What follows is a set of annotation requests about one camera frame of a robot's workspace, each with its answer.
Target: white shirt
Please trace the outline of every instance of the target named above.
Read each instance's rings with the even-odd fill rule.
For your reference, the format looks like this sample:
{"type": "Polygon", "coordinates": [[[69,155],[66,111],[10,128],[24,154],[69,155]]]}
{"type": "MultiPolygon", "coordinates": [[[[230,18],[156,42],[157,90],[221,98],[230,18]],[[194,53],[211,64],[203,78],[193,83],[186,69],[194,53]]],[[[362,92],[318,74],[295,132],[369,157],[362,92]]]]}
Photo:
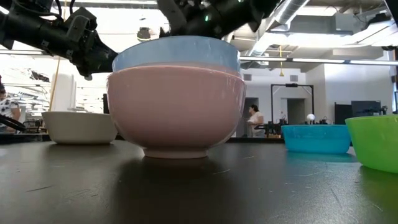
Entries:
{"type": "Polygon", "coordinates": [[[18,108],[18,103],[10,98],[4,98],[0,100],[0,114],[8,118],[12,118],[13,114],[11,109],[18,108]]]}
{"type": "MultiPolygon", "coordinates": [[[[256,113],[254,113],[251,117],[250,117],[250,119],[249,119],[249,122],[250,123],[254,123],[254,124],[258,124],[259,122],[260,122],[260,117],[264,117],[263,115],[262,115],[262,113],[260,113],[259,111],[258,112],[256,112],[256,113]]],[[[254,128],[255,128],[256,126],[255,125],[252,125],[251,126],[251,131],[253,132],[253,133],[257,133],[257,132],[260,132],[261,130],[259,129],[259,130],[255,130],[254,128]]]]}

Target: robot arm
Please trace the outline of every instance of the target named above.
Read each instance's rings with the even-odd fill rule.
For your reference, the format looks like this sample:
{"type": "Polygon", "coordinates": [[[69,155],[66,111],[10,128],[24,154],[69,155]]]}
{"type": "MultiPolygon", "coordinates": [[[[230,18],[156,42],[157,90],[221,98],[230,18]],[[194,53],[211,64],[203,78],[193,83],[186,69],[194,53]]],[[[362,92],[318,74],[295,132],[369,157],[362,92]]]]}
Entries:
{"type": "MultiPolygon", "coordinates": [[[[157,0],[170,22],[170,31],[160,37],[201,35],[222,38],[249,23],[253,31],[268,17],[281,0],[157,0]]],[[[88,80],[92,73],[112,72],[118,55],[102,43],[96,31],[96,17],[84,7],[66,20],[50,13],[53,0],[2,0],[0,6],[0,44],[12,49],[14,41],[59,55],[76,65],[88,80]],[[53,21],[41,16],[56,16],[53,21]]]]}

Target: person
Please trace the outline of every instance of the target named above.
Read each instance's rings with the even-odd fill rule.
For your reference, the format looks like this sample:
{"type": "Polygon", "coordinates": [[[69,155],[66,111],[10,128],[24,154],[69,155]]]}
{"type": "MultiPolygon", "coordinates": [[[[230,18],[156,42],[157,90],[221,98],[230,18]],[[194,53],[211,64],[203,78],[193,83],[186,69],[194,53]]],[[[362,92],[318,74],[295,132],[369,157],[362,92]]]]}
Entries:
{"type": "MultiPolygon", "coordinates": [[[[19,120],[21,112],[16,101],[7,97],[7,91],[3,84],[0,84],[0,115],[19,120]]],[[[0,133],[14,133],[15,129],[0,124],[0,133]]]]}
{"type": "Polygon", "coordinates": [[[257,105],[251,105],[249,108],[249,113],[251,117],[248,121],[252,135],[254,138],[264,138],[266,135],[266,130],[263,129],[254,129],[257,125],[264,124],[264,116],[259,111],[259,107],[257,105]]]}

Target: green bowl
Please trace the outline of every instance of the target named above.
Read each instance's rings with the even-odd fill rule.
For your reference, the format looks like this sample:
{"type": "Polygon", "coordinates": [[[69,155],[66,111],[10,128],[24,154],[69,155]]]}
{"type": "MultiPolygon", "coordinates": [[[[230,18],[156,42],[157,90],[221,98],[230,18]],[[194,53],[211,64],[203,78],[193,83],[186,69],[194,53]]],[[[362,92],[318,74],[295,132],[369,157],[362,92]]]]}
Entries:
{"type": "Polygon", "coordinates": [[[350,118],[346,124],[362,165],[398,173],[398,115],[350,118]]]}

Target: desk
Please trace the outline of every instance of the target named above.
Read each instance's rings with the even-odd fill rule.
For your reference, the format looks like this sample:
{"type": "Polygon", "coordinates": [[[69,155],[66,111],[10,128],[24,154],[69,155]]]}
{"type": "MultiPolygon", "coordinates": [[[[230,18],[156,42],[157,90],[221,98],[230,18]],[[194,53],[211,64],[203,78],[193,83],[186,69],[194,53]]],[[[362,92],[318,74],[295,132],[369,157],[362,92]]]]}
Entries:
{"type": "Polygon", "coordinates": [[[109,146],[0,146],[0,223],[398,223],[398,175],[343,156],[229,143],[209,158],[109,146]]]}

